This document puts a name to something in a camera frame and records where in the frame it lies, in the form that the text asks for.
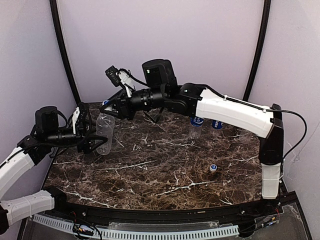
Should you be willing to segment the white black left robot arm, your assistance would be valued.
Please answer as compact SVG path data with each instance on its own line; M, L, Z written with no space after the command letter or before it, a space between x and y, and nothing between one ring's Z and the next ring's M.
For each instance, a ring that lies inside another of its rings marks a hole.
M79 103L65 125L59 125L63 114L55 106L45 106L35 112L35 125L0 164L0 195L3 197L12 185L27 171L38 165L53 148L76 147L89 154L105 144L108 138L95 134L92 118L86 104ZM35 214L63 210L66 194L56 187L47 187L34 194L0 201L0 232L3 234L14 223Z

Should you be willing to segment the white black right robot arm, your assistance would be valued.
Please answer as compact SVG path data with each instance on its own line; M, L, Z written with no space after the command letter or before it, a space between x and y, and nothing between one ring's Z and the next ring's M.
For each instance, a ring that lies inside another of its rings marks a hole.
M114 66L105 74L122 89L100 107L100 112L118 119L132 120L138 111L167 109L187 117L226 123L255 134L260 141L258 159L262 167L261 195L265 200L278 196L284 151L281 107L249 103L218 93L206 84L179 85L172 63L154 59L142 64L145 88L136 90L136 80L128 70Z

